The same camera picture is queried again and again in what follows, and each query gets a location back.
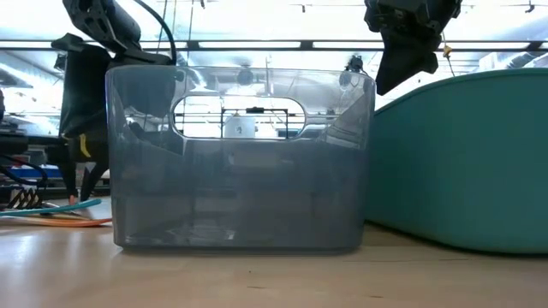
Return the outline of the silver fork orange handle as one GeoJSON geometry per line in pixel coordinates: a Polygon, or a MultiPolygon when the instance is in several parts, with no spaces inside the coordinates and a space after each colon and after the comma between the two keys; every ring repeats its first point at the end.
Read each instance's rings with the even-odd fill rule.
{"type": "Polygon", "coordinates": [[[8,200],[0,204],[0,210],[40,210],[59,208],[44,199],[45,188],[15,187],[10,193],[8,200]]]}

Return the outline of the red handled utensil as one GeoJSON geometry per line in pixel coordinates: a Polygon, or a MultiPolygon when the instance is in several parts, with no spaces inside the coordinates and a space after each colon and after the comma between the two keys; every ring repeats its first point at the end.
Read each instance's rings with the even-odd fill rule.
{"type": "Polygon", "coordinates": [[[66,228],[88,228],[96,227],[109,222],[112,222],[111,218],[105,219],[56,219],[56,218],[37,218],[37,217],[23,217],[19,218],[19,221],[24,223],[30,223],[39,226],[47,227],[66,227],[66,228]]]}

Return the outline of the teal plastic bin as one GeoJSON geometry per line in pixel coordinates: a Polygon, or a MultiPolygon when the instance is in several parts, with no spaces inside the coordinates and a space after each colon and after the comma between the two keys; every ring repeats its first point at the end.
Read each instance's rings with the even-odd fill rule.
{"type": "Polygon", "coordinates": [[[373,118],[365,216],[448,246],[548,254],[548,68],[419,87],[373,118]]]}

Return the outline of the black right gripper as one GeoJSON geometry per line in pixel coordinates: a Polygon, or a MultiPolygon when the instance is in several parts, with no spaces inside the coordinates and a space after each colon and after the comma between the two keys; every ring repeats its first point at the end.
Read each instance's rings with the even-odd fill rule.
{"type": "Polygon", "coordinates": [[[378,95],[420,72],[436,72],[438,33],[460,14],[462,0],[364,0],[364,4],[364,21],[372,32],[381,32],[384,43],[376,76],[378,95]],[[422,31],[426,33],[404,33],[422,31]]]}

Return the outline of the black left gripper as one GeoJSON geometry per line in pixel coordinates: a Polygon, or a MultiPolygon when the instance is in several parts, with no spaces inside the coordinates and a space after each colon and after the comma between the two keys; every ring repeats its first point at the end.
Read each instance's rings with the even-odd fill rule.
{"type": "MultiPolygon", "coordinates": [[[[97,162],[91,171],[85,169],[80,199],[88,200],[92,191],[108,170],[108,133],[105,102],[105,74],[111,57],[107,50],[87,44],[76,35],[67,33],[54,40],[51,47],[61,50],[64,57],[63,100],[59,136],[67,146],[68,158],[77,163],[97,162]],[[79,136],[86,135],[87,149],[92,157],[80,152],[79,136]]],[[[63,183],[69,202],[79,196],[76,185],[76,164],[60,163],[63,183]]]]}

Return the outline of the grey translucent plastic bin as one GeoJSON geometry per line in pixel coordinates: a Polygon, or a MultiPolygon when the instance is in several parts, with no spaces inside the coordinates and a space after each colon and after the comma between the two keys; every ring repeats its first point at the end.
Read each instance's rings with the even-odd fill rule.
{"type": "Polygon", "coordinates": [[[105,96],[114,241],[135,249],[345,251],[364,232],[375,82],[311,69],[130,65],[105,96]],[[221,137],[224,113],[254,139],[221,137]],[[247,114],[245,108],[289,110],[247,114]]]}

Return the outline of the blue box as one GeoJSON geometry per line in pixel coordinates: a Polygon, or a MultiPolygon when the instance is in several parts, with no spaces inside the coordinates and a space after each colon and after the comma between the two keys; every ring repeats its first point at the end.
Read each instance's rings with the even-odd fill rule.
{"type": "MultiPolygon", "coordinates": [[[[41,169],[47,174],[49,179],[61,179],[62,175],[60,170],[55,165],[42,165],[41,169]]],[[[38,170],[30,168],[28,166],[12,166],[9,171],[14,175],[25,179],[40,179],[42,174],[38,170]]]]}

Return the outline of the thin black metal frame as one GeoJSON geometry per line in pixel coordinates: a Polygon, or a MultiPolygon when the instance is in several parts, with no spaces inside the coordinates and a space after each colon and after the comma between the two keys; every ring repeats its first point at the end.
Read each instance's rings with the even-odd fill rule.
{"type": "MultiPolygon", "coordinates": [[[[235,113],[239,111],[239,109],[226,109],[224,107],[221,108],[220,112],[220,128],[221,128],[221,137],[224,136],[223,127],[224,127],[224,113],[227,111],[234,111],[235,113]]],[[[273,114],[276,114],[277,112],[283,112],[285,114],[285,139],[289,137],[289,110],[288,109],[273,109],[273,108],[264,108],[264,107],[250,107],[245,108],[245,111],[247,114],[251,115],[259,115],[264,114],[265,112],[271,112],[273,114]]]]}

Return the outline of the black fork teal handle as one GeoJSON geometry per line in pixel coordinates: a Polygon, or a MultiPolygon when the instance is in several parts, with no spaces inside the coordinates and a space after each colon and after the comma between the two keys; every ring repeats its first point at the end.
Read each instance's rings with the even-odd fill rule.
{"type": "Polygon", "coordinates": [[[82,209],[89,208],[101,203],[102,203],[101,199],[90,199],[85,202],[80,202],[74,205],[65,205],[65,206],[57,206],[57,207],[50,207],[50,208],[31,209],[31,210],[0,211],[0,216],[29,216],[32,214],[50,214],[50,213],[69,212],[74,210],[82,210],[82,209]]]}

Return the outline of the dark round ceiling fixture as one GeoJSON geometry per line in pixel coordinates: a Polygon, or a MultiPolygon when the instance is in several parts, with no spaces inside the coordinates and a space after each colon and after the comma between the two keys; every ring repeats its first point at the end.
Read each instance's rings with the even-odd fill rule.
{"type": "Polygon", "coordinates": [[[250,86],[254,83],[254,79],[253,71],[249,68],[240,70],[236,76],[236,82],[240,86],[250,86]]]}

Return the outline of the white cylindrical container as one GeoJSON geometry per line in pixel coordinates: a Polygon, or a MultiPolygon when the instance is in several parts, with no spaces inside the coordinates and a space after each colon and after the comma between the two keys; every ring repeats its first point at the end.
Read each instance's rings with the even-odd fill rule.
{"type": "Polygon", "coordinates": [[[254,117],[233,115],[223,123],[223,136],[230,139],[254,139],[256,121],[254,117]]]}

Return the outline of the black overhead frame rail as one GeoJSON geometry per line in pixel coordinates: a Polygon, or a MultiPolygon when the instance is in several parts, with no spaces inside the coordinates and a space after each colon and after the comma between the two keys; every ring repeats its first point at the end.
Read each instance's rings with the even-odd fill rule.
{"type": "MultiPolygon", "coordinates": [[[[382,51],[381,40],[177,40],[174,44],[158,41],[144,41],[144,50],[178,51],[382,51]]],[[[508,41],[508,40],[449,40],[442,43],[437,51],[445,46],[454,52],[521,52],[548,51],[548,40],[508,41]]]]}

